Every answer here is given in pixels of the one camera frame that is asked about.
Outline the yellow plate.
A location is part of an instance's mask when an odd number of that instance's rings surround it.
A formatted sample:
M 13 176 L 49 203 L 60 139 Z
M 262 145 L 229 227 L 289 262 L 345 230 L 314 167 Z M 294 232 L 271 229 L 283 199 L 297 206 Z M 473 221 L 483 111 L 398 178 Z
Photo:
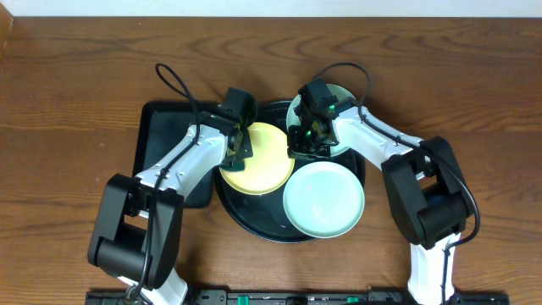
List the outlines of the yellow plate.
M 248 127 L 253 155 L 240 171 L 220 169 L 225 182 L 247 195 L 263 195 L 279 189 L 293 172 L 295 160 L 287 154 L 287 135 L 274 125 L 255 122 Z

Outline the light green back plate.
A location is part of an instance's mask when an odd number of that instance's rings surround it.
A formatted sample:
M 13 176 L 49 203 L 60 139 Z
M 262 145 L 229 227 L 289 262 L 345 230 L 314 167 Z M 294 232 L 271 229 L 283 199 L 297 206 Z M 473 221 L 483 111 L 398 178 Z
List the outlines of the light green back plate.
M 342 86 L 328 84 L 327 87 L 329 91 L 331 92 L 331 94 L 336 96 L 340 101 L 347 99 L 348 97 L 354 98 L 353 94 L 350 93 L 347 89 L 345 89 Z M 301 102 L 301 96 L 297 95 L 294 97 L 294 99 L 291 101 L 290 106 L 288 107 L 288 111 L 286 114 L 286 129 L 287 130 L 290 130 L 290 127 L 293 125 L 299 126 L 301 124 L 301 120 L 295 114 L 295 108 L 300 104 L 300 102 Z M 338 156 L 346 152 L 348 149 L 349 147 L 344 146 L 342 144 L 333 146 L 330 148 L 330 156 L 331 157 Z

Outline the green yellow sponge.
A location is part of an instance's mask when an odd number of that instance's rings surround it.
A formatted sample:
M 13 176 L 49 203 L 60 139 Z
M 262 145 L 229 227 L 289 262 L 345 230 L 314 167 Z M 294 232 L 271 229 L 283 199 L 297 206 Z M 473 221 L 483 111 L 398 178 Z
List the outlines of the green yellow sponge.
M 220 168 L 225 171 L 230 172 L 239 172 L 243 171 L 245 169 L 245 161 L 232 161 L 232 162 L 224 162 L 220 165 Z

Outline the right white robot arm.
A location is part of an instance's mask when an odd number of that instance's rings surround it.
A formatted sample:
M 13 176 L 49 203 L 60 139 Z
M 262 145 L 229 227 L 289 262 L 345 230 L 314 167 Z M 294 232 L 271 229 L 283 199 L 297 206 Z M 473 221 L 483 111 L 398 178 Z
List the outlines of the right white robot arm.
M 323 105 L 292 103 L 287 111 L 289 154 L 313 164 L 330 157 L 333 146 L 361 154 L 382 173 L 391 216 L 411 247 L 407 289 L 419 304 L 446 304 L 456 247 L 467 219 L 480 219 L 447 140 L 404 134 L 351 99 Z

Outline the light green front plate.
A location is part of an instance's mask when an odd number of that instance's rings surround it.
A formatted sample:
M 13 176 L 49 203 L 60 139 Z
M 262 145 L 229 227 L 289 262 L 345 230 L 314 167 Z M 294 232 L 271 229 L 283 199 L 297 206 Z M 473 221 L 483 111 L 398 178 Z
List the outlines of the light green front plate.
M 365 194 L 361 182 L 347 167 L 315 162 L 302 166 L 289 178 L 283 207 L 301 233 L 329 239 L 357 225 L 365 208 Z

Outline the light green plate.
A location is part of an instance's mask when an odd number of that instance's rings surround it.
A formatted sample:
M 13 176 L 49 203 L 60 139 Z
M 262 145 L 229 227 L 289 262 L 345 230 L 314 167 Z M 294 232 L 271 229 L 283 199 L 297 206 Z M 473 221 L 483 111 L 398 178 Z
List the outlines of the light green plate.
M 345 89 L 342 86 L 328 84 L 327 87 L 329 91 L 331 92 L 331 94 L 336 96 L 340 101 L 347 99 L 348 97 L 354 98 L 353 94 L 350 93 L 347 89 Z M 294 97 L 294 99 L 291 101 L 290 106 L 288 107 L 288 111 L 286 114 L 286 129 L 287 130 L 290 130 L 290 127 L 293 125 L 299 126 L 301 124 L 301 120 L 295 114 L 295 108 L 300 104 L 300 102 L 301 102 L 301 96 L 297 95 Z M 346 152 L 348 149 L 349 147 L 344 146 L 342 144 L 333 146 L 330 148 L 330 156 L 331 157 L 338 156 Z
M 361 182 L 347 167 L 315 162 L 302 166 L 289 178 L 283 207 L 301 233 L 329 239 L 357 225 L 365 208 L 365 194 Z

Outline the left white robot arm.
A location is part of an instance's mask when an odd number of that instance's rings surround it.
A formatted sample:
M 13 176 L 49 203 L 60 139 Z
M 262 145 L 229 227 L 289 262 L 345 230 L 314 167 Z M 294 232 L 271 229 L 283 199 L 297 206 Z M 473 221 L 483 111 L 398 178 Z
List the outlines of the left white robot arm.
M 185 137 L 134 177 L 106 184 L 88 252 L 90 264 L 128 284 L 127 303 L 181 304 L 187 284 L 174 265 L 183 207 L 200 180 L 219 165 L 252 155 L 253 114 L 196 116 Z

